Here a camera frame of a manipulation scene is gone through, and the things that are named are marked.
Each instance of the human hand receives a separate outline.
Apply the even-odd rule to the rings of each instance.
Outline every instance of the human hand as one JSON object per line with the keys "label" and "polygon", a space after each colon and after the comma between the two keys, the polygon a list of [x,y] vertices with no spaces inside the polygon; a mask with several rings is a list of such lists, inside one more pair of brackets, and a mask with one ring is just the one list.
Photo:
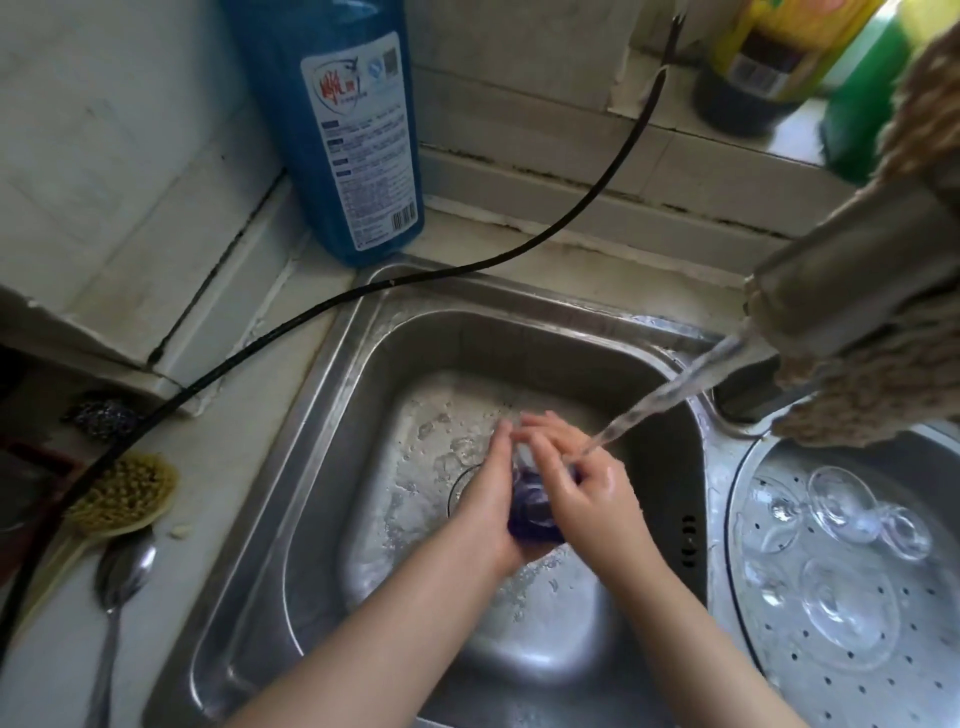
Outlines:
{"label": "human hand", "polygon": [[579,452],[589,437],[550,411],[524,414],[520,424],[511,436],[533,453],[554,520],[601,581],[611,586],[660,558],[623,463],[593,450],[575,464],[583,478],[578,487],[562,456]]}
{"label": "human hand", "polygon": [[508,576],[545,556],[555,545],[522,544],[507,530],[514,494],[513,425],[500,420],[490,439],[487,457],[460,496],[455,522],[469,523],[494,548],[498,567]]}

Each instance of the running water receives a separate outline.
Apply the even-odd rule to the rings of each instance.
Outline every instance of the running water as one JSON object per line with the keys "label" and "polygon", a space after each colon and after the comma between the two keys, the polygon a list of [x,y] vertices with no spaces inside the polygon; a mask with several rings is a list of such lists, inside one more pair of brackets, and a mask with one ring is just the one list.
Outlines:
{"label": "running water", "polygon": [[769,359],[777,353],[760,335],[748,316],[736,333],[717,344],[709,352],[695,359],[689,368],[675,378],[664,382],[633,407],[615,418],[595,435],[584,448],[566,459],[576,462],[595,448],[603,448],[621,437],[631,427],[639,425],[650,415],[666,412],[682,401],[715,387],[738,369]]}

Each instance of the sink basin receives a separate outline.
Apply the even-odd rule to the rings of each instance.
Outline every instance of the sink basin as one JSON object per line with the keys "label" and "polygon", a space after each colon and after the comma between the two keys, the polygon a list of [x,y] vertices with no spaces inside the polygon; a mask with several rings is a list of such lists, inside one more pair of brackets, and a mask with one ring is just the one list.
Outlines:
{"label": "sink basin", "polygon": [[[403,258],[360,282],[429,267]],[[345,307],[145,724],[223,720],[321,642],[445,521],[454,483],[481,462],[497,418],[554,409],[595,431],[714,340],[484,276]],[[732,631],[723,511],[750,443],[693,400],[613,448],[667,562]],[[502,586],[419,722],[673,725],[624,619],[567,546]]]}

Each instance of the black cable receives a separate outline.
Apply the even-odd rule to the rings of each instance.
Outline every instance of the black cable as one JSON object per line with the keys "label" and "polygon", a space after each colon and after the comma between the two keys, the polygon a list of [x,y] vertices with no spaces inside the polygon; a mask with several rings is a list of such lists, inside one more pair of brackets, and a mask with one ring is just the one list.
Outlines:
{"label": "black cable", "polygon": [[527,242],[517,246],[516,248],[513,248],[510,251],[507,251],[506,253],[494,255],[493,257],[489,257],[485,260],[478,260],[475,263],[458,265],[453,268],[444,268],[439,271],[425,271],[423,273],[414,273],[409,276],[400,276],[399,278],[395,279],[379,280],[374,283],[362,285],[358,288],[352,288],[349,291],[341,293],[339,296],[334,296],[331,299],[327,299],[323,303],[318,303],[312,308],[308,308],[299,316],[295,316],[286,323],[280,324],[280,326],[268,331],[255,341],[250,342],[246,347],[226,359],[218,366],[211,369],[188,387],[184,387],[178,394],[147,415],[136,427],[136,429],[134,429],[129,435],[118,440],[107,450],[107,452],[97,458],[97,460],[94,461],[93,464],[91,464],[90,467],[87,468],[80,475],[80,477],[77,478],[66,494],[64,494],[57,506],[51,509],[50,512],[44,517],[43,521],[40,522],[36,532],[34,533],[34,537],[24,555],[20,569],[13,580],[10,593],[7,595],[7,600],[4,602],[3,614],[0,616],[0,668],[2,668],[6,662],[7,652],[9,650],[13,632],[16,627],[17,617],[20,614],[20,608],[23,604],[24,597],[26,596],[27,589],[30,587],[30,582],[34,578],[34,573],[36,572],[36,568],[39,566],[40,560],[43,558],[44,552],[50,545],[50,542],[53,540],[57,530],[60,528],[60,523],[63,520],[63,514],[70,506],[86,495],[97,479],[100,478],[121,455],[133,447],[133,445],[135,445],[140,438],[150,432],[154,427],[159,425],[161,422],[163,422],[163,420],[172,415],[189,400],[200,394],[204,389],[210,386],[221,376],[232,370],[238,364],[243,363],[260,350],[275,342],[276,339],[280,338],[286,333],[289,333],[295,328],[298,328],[311,319],[316,318],[320,314],[328,311],[330,308],[340,305],[341,303],[356,301],[357,299],[370,295],[370,293],[377,293],[378,291],[383,291],[388,288],[396,288],[399,285],[427,283],[431,280],[454,278],[457,276],[463,276],[467,273],[477,273],[478,271],[482,271],[486,268],[492,268],[500,263],[506,263],[508,260],[513,260],[518,255],[523,255],[524,253],[532,251],[544,240],[547,240],[569,225],[581,212],[587,208],[590,203],[597,198],[601,192],[603,192],[606,186],[610,183],[610,180],[613,178],[613,175],[616,174],[624,160],[634,149],[636,141],[640,138],[643,130],[646,129],[647,124],[650,122],[650,117],[653,115],[654,108],[657,106],[660,93],[663,91],[663,84],[666,82],[666,67],[673,62],[674,53],[677,49],[677,40],[680,37],[680,31],[684,26],[684,20],[684,15],[677,15],[673,18],[673,22],[670,26],[670,35],[667,38],[666,47],[663,50],[663,58],[660,64],[660,70],[658,70],[657,76],[655,77],[653,85],[651,86],[650,94],[647,97],[646,103],[644,104],[643,111],[640,113],[640,116],[636,120],[633,128],[630,129],[630,133],[623,142],[623,146],[620,148],[620,151],[617,152],[616,157],[613,158],[610,166],[607,167],[607,170],[600,176],[600,179],[593,184],[593,187],[588,190],[587,194],[585,194],[566,215],[560,218],[545,231],[541,232],[539,235],[535,235]]}

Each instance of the yellow bottle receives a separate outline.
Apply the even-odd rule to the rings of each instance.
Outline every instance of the yellow bottle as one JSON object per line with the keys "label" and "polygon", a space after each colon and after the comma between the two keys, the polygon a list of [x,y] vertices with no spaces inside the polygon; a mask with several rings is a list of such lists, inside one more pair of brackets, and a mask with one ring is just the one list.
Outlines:
{"label": "yellow bottle", "polygon": [[883,0],[747,0],[697,81],[722,132],[769,133],[808,99]]}

